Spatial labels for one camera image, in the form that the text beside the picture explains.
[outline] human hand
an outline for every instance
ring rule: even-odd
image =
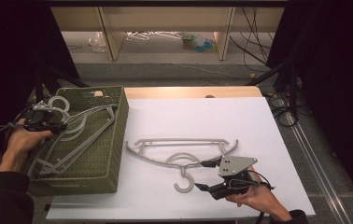
[[[275,195],[264,185],[258,187],[251,186],[245,194],[232,194],[225,197],[226,201],[237,203],[238,207],[243,204],[270,214],[275,220],[288,221],[291,220],[288,210],[278,201]]]
[[[16,127],[7,142],[7,150],[3,155],[0,172],[19,172],[28,156],[28,152],[36,147],[44,138],[50,138],[51,131],[28,132],[22,126]]]

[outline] cable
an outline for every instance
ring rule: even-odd
[[[254,36],[256,37],[256,40],[258,41],[259,43],[259,46],[260,46],[260,50],[261,50],[261,54],[264,58],[264,60],[267,60],[268,56],[266,54],[266,52],[264,51],[263,47],[261,46],[261,41],[259,40],[259,35],[258,35],[258,26],[256,25],[256,11],[257,11],[257,8],[254,7],[253,8],[253,21],[252,21],[252,24],[251,22],[249,21],[249,18],[247,16],[247,13],[245,12],[244,8],[242,7],[243,9],[243,13],[244,13],[244,16],[246,17],[246,20],[248,22],[248,25],[249,25],[249,28],[250,28],[250,33],[249,33],[249,37],[248,37],[248,41],[250,39],[250,35],[251,34],[254,34]]]
[[[238,184],[243,183],[243,184],[248,184],[248,185],[244,185],[242,187],[237,187]],[[259,182],[254,182],[254,181],[247,181],[247,180],[241,180],[241,179],[231,179],[229,180],[229,186],[231,189],[246,189],[249,188],[251,186],[256,186],[258,187],[260,185]]]
[[[267,34],[270,36],[270,38],[272,39],[272,41],[275,40],[275,39],[270,35],[270,33],[267,33]]]
[[[274,100],[281,100],[282,104],[280,106],[276,106],[276,105],[274,105]],[[279,125],[281,125],[283,127],[292,127],[297,123],[298,118],[293,113],[291,113],[291,115],[293,116],[292,124],[286,124],[281,121],[281,118],[284,115],[286,116],[287,113],[290,113],[290,108],[283,98],[273,98],[273,99],[270,98],[267,102],[269,103],[269,106],[272,108],[271,109],[272,113],[273,114],[277,113],[274,115],[274,118],[276,119],[276,121],[278,122]]]
[[[263,47],[263,48],[266,48],[266,49],[269,49],[269,48],[270,48],[270,47],[267,47],[267,46],[265,46],[265,45],[262,45],[262,44],[253,42],[253,41],[251,41],[251,40],[248,40],[248,39],[243,35],[242,32],[240,32],[240,35],[241,35],[246,41],[248,41],[250,44],[258,45],[258,46]]]
[[[263,220],[264,213],[260,212],[258,218],[256,219],[255,224],[261,224],[261,221]]]
[[[258,172],[256,172],[256,171],[253,171],[253,170],[247,170],[248,172],[251,172],[251,173],[254,173],[255,175],[258,175],[258,176],[260,176],[261,178],[263,178],[266,182],[266,184],[267,184],[267,188],[268,189],[273,189],[273,187],[272,187],[272,185],[270,184],[270,182],[269,182],[269,180],[266,178],[266,177],[264,177],[264,175],[261,175],[261,174],[259,174]]]
[[[246,46],[244,47],[244,50],[247,50],[247,45],[248,45],[248,42],[246,43]],[[260,72],[259,70],[252,69],[252,68],[250,68],[250,67],[247,65],[245,51],[244,51],[244,54],[243,54],[243,60],[244,60],[244,65],[245,65],[248,69],[250,69],[250,70],[252,70],[252,71]]]
[[[247,46],[246,46],[245,48],[243,48],[243,47],[241,47],[240,45],[238,45],[238,44],[234,41],[234,39],[233,39],[231,36],[230,36],[230,39],[231,39],[232,42],[234,42],[234,44],[235,44],[239,49],[241,49],[244,53],[249,54],[251,57],[255,58],[256,60],[258,60],[258,61],[261,62],[262,64],[266,64],[266,62],[265,62],[264,60],[258,58],[258,57],[255,56],[253,53],[249,52],[249,51],[247,50]]]

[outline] green basket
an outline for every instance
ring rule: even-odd
[[[68,113],[71,116],[100,105],[117,105],[113,108],[116,120],[63,174],[57,177],[51,175],[38,177],[41,164],[36,162],[34,166],[31,166],[34,159],[46,159],[52,164],[57,163],[59,159],[64,158],[93,133],[104,127],[110,118],[109,113],[102,110],[89,115],[83,132],[76,139],[59,144],[48,157],[46,155],[48,155],[57,136],[36,149],[22,169],[24,173],[28,174],[30,167],[33,168],[29,192],[35,196],[116,192],[129,110],[123,87],[62,88],[57,91],[56,95],[62,96],[68,101],[70,104]],[[54,101],[53,105],[64,108],[62,101]]]

